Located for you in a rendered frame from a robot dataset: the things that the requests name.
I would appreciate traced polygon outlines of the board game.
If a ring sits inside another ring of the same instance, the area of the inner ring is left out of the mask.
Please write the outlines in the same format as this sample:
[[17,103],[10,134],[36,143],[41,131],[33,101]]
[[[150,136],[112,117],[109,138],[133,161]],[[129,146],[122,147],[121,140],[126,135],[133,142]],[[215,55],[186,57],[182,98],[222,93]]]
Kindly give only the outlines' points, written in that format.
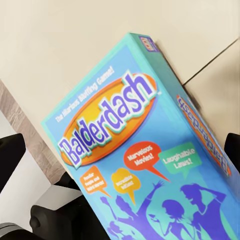
[[40,124],[111,240],[240,240],[240,173],[149,35]]

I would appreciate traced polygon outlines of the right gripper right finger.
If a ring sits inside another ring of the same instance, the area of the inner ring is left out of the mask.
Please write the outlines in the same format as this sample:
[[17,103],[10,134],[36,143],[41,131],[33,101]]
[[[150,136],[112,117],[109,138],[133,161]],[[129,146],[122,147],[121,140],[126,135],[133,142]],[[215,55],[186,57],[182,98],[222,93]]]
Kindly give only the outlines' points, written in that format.
[[229,133],[224,146],[224,151],[232,164],[240,173],[240,135]]

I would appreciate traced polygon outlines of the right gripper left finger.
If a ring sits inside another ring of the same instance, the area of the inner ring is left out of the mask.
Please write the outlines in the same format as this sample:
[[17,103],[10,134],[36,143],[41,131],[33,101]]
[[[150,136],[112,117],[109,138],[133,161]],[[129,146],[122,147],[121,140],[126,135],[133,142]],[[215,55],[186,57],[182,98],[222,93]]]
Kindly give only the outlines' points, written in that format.
[[0,138],[0,193],[26,152],[21,133]]

